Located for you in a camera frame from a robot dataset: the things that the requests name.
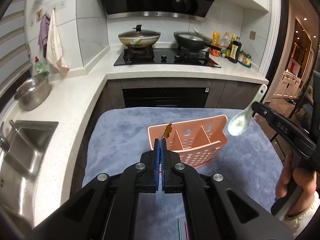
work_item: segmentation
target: gray blue plush cloth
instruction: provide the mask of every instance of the gray blue plush cloth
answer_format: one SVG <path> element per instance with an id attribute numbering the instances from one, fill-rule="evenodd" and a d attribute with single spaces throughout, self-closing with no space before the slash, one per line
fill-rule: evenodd
<path id="1" fill-rule="evenodd" d="M 105 112 L 92 133 L 83 186 L 101 172 L 110 176 L 139 162 L 150 150 L 148 127 L 225 114 L 230 120 L 239 110 L 202 108 L 137 107 Z M 270 212 L 282 164 L 260 126 L 252 120 L 238 137 L 225 134 L 228 143 L 199 173 L 221 173 Z M 176 240 L 180 218 L 184 237 L 185 219 L 181 194 L 140 194 L 135 227 L 137 240 Z"/>

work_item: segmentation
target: green straw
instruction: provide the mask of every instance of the green straw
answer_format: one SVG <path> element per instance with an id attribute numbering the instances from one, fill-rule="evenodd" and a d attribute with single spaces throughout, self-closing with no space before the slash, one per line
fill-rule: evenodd
<path id="1" fill-rule="evenodd" d="M 181 236 L 181 225 L 180 225 L 180 219 L 178 218 L 178 234 L 179 234 L 179 240 L 182 240 Z"/>

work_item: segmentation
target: spoon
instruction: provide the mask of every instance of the spoon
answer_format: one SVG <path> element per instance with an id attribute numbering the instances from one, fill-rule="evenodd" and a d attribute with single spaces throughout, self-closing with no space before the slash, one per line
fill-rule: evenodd
<path id="1" fill-rule="evenodd" d="M 260 102 L 264 94 L 266 93 L 268 87 L 265 84 L 262 84 L 259 88 L 258 92 L 252 99 L 251 103 L 244 109 L 243 111 L 236 114 L 229 122 L 228 125 L 228 132 L 232 136 L 239 136 L 244 133 L 245 130 L 247 130 L 248 125 L 251 121 L 251 116 L 253 115 L 253 110 L 251 108 L 251 105 L 254 102 Z"/>

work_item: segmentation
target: sink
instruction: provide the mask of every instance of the sink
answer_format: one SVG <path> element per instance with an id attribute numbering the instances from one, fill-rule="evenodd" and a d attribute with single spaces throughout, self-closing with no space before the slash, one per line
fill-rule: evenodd
<path id="1" fill-rule="evenodd" d="M 9 153 L 0 149 L 0 202 L 7 217 L 25 238 L 34 227 L 33 207 L 40 166 L 58 122 L 15 122 L 7 140 Z"/>

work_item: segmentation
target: pink basket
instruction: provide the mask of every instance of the pink basket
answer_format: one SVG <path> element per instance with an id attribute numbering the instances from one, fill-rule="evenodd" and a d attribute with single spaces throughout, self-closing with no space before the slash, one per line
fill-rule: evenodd
<path id="1" fill-rule="evenodd" d="M 223 129 L 228 118 L 223 115 L 172 123 L 167 149 L 177 152 L 182 163 L 192 167 L 206 165 L 213 160 L 228 142 Z M 168 124 L 148 127 L 149 143 L 153 150 L 156 138 L 160 138 Z"/>

